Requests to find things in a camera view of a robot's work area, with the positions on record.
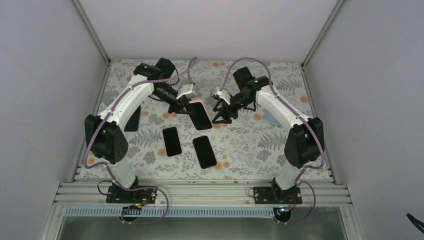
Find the light blue phone case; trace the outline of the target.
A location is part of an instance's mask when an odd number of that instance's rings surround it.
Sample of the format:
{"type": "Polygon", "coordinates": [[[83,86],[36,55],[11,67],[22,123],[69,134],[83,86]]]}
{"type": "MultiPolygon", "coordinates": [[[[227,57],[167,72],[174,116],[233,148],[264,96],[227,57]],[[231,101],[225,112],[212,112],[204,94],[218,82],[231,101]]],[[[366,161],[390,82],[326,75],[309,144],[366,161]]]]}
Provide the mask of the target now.
{"type": "Polygon", "coordinates": [[[279,121],[268,110],[266,111],[263,120],[274,126],[279,125],[279,121]]]}

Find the blue smartphone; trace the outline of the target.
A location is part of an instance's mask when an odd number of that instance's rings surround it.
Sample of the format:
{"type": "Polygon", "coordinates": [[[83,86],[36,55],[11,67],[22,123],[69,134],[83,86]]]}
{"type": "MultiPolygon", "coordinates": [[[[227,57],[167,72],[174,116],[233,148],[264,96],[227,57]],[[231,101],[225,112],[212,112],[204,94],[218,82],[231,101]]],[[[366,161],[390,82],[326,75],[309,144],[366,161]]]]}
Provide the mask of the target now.
{"type": "Polygon", "coordinates": [[[124,132],[137,132],[139,129],[140,122],[140,114],[141,114],[141,106],[139,105],[131,117],[128,119],[124,132]]]}

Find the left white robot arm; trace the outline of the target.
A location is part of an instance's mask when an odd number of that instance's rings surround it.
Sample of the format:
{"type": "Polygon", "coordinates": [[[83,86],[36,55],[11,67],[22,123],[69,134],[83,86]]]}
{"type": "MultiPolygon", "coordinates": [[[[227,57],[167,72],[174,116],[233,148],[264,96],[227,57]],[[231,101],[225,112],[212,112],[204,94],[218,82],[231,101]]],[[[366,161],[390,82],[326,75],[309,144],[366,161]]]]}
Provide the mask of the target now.
{"type": "Polygon", "coordinates": [[[193,57],[187,69],[177,71],[171,60],[160,58],[155,65],[141,63],[133,71],[126,88],[101,113],[89,114],[84,120],[86,151],[83,165],[92,169],[104,165],[112,183],[120,188],[119,196],[131,203],[139,197],[138,178],[131,170],[125,156],[129,144],[124,129],[130,119],[140,113],[141,104],[151,95],[168,104],[168,113],[196,115],[190,105],[194,84],[174,89],[169,82],[190,75],[198,61],[193,57]]]}

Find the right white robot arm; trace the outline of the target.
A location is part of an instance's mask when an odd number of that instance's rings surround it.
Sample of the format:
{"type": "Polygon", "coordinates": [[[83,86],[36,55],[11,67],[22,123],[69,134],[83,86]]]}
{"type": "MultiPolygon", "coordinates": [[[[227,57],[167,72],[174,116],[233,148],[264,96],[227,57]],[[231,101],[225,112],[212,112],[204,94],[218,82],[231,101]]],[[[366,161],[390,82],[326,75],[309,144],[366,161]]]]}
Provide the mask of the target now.
{"type": "Polygon", "coordinates": [[[284,156],[287,163],[280,173],[272,179],[270,195],[274,202],[284,203],[298,186],[298,180],[310,163],[324,154],[324,125],[318,118],[309,118],[292,104],[287,102],[273,88],[266,76],[253,77],[247,67],[238,69],[233,74],[239,93],[229,94],[222,87],[217,87],[214,98],[217,99],[213,111],[213,124],[231,124],[238,118],[241,109],[248,109],[250,104],[264,107],[278,121],[288,128],[284,156]]]}

